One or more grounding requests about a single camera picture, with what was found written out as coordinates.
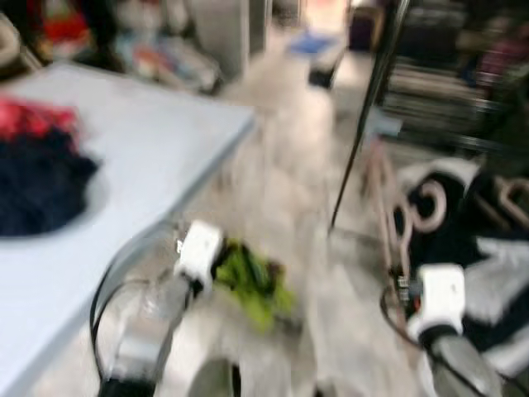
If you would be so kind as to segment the blue floor mat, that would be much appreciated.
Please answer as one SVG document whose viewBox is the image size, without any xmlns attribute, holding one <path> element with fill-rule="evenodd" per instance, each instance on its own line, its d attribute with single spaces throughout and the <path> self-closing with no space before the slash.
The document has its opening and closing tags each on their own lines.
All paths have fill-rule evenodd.
<svg viewBox="0 0 529 397">
<path fill-rule="evenodd" d="M 345 37 L 332 31 L 301 31 L 286 45 L 286 53 L 310 60 L 337 57 L 346 45 Z"/>
</svg>

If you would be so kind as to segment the colourful baby bouncer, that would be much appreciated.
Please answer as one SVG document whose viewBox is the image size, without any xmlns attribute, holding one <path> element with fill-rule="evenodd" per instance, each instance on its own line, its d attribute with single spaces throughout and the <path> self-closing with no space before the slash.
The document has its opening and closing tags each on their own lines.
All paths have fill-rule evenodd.
<svg viewBox="0 0 529 397">
<path fill-rule="evenodd" d="M 219 65 L 188 39 L 122 34 L 114 50 L 122 71 L 145 82 L 204 94 L 215 93 L 223 83 Z"/>
</svg>

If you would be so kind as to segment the black metal drying rack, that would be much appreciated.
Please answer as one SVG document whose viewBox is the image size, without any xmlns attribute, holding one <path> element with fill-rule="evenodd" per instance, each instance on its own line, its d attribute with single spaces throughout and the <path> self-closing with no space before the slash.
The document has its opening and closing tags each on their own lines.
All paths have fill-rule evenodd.
<svg viewBox="0 0 529 397">
<path fill-rule="evenodd" d="M 528 158 L 518 127 L 529 77 L 527 0 L 388 0 L 329 230 L 374 149 L 399 163 L 457 156 L 517 170 Z"/>
</svg>

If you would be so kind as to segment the navy clothes pile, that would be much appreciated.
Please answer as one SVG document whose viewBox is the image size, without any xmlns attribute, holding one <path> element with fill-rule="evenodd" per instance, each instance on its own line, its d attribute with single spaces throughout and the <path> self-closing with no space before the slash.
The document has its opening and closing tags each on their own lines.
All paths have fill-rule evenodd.
<svg viewBox="0 0 529 397">
<path fill-rule="evenodd" d="M 0 140 L 0 238 L 56 232 L 89 207 L 98 162 L 64 129 Z"/>
</svg>

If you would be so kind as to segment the grey robot left foot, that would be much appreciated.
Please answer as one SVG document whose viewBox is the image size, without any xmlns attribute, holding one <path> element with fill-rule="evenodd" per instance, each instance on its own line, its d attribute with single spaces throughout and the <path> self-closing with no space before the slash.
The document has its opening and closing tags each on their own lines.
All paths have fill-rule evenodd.
<svg viewBox="0 0 529 397">
<path fill-rule="evenodd" d="M 200 365 L 184 397 L 241 397 L 241 367 L 225 356 Z"/>
</svg>

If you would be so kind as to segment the dark blue floor cloth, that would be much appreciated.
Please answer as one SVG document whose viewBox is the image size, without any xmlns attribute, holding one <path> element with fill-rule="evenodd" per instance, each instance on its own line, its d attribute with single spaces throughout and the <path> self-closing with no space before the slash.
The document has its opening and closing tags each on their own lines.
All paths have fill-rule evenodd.
<svg viewBox="0 0 529 397">
<path fill-rule="evenodd" d="M 307 83 L 310 86 L 322 89 L 331 89 L 333 87 L 334 75 L 339 64 L 312 64 L 307 72 Z"/>
</svg>

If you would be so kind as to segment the light grey laundry hamper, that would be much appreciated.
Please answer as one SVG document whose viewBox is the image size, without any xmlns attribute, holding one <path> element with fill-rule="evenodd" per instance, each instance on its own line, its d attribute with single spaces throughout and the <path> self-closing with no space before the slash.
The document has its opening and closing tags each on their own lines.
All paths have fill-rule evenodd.
<svg viewBox="0 0 529 397">
<path fill-rule="evenodd" d="M 202 52 L 227 79 L 241 76 L 267 46 L 273 0 L 188 0 Z"/>
</svg>

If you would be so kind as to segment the lime green garment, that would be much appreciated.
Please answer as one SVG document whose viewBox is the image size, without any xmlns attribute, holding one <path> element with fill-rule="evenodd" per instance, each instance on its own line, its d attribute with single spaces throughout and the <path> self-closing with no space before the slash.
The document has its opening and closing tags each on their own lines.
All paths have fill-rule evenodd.
<svg viewBox="0 0 529 397">
<path fill-rule="evenodd" d="M 226 289 L 233 296 L 242 313 L 260 332 L 272 332 L 281 318 L 290 318 L 296 303 L 295 293 L 286 285 L 286 268 L 250 249 L 245 242 L 224 238 L 223 246 L 236 245 L 241 249 L 238 270 L 241 279 L 234 290 Z"/>
</svg>

